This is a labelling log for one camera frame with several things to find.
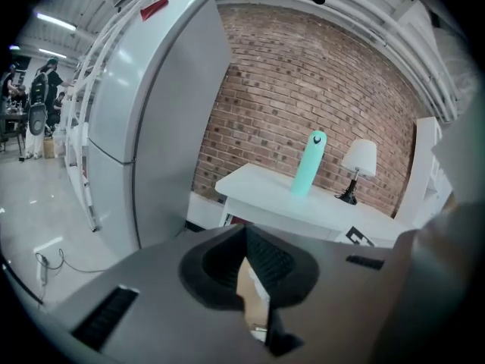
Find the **white floor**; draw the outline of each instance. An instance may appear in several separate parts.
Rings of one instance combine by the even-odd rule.
[[[56,266],[62,248],[66,260],[82,270],[108,268],[117,257],[91,232],[67,177],[62,159],[18,161],[17,142],[0,152],[0,242],[2,252],[32,292],[42,295],[34,249]],[[48,272],[45,309],[50,310],[98,274],[64,265]]]

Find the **brick wall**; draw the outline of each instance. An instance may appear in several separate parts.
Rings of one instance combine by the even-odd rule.
[[[325,20],[263,5],[219,8],[232,61],[211,113],[192,188],[217,199],[215,183],[245,163],[294,175],[308,135],[328,136],[314,184],[343,192],[340,162],[353,140],[377,144],[377,176],[357,198],[391,215],[411,166],[421,106],[381,54]]]

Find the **ceiling light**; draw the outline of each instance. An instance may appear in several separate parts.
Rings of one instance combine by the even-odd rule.
[[[46,54],[55,55],[56,57],[59,57],[59,58],[67,58],[65,55],[58,54],[57,52],[50,52],[49,50],[44,50],[44,49],[39,49],[39,51],[44,52]]]
[[[58,26],[66,28],[70,31],[76,31],[76,26],[66,23],[65,21],[56,19],[55,17],[50,17],[47,15],[41,14],[40,12],[37,12],[37,18],[40,20],[48,21],[49,23],[57,24]]]

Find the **teal water bottle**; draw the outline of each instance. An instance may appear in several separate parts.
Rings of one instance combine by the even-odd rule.
[[[300,166],[291,185],[293,194],[306,196],[310,191],[318,166],[324,156],[325,144],[327,144],[327,135],[319,130],[314,130],[308,138]]]

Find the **table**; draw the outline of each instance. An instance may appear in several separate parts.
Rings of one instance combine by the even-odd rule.
[[[219,226],[232,216],[304,236],[335,240],[353,226],[378,246],[392,247],[409,228],[361,202],[350,205],[335,193],[312,186],[295,196],[292,177],[247,164],[219,180],[215,189],[227,196]]]
[[[16,137],[17,138],[17,143],[18,143],[18,149],[20,151],[20,154],[22,155],[22,147],[20,145],[20,137],[21,136],[21,131],[20,131],[20,126],[27,121],[28,118],[27,113],[23,114],[18,114],[18,113],[0,113],[0,120],[5,120],[5,121],[16,121],[17,126],[15,127],[15,130],[12,132],[7,132],[5,133],[2,131],[0,128],[0,141],[2,141],[3,138],[6,138],[7,140],[11,137]]]

